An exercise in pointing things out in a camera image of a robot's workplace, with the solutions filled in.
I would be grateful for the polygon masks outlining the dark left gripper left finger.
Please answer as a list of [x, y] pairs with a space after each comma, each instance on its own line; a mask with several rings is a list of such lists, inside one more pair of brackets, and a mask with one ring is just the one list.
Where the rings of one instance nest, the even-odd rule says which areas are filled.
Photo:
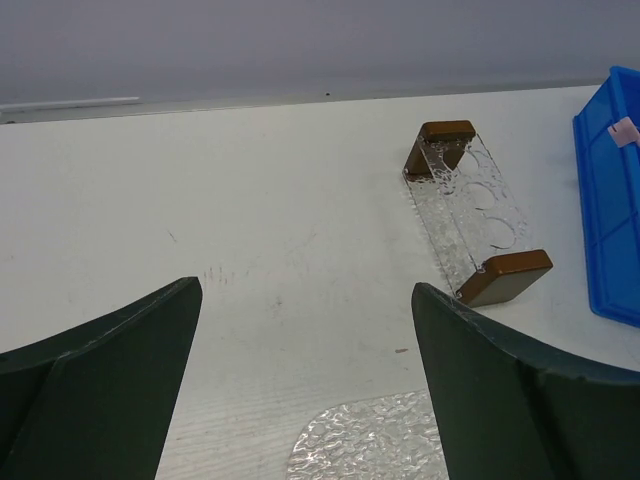
[[2, 353], [2, 478], [155, 478], [201, 305], [183, 277]]

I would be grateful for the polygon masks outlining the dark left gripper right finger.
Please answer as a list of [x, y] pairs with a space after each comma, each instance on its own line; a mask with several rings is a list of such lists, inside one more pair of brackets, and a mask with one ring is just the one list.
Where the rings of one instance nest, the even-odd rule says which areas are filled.
[[411, 308], [450, 478], [638, 478], [638, 372], [552, 347], [428, 283]]

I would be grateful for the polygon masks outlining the clear acrylic toothbrush holder rack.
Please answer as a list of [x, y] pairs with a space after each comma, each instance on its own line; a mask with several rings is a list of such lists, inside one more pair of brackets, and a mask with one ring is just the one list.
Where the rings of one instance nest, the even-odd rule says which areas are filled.
[[509, 302], [552, 269], [470, 121], [424, 123], [403, 177], [448, 289], [461, 303]]

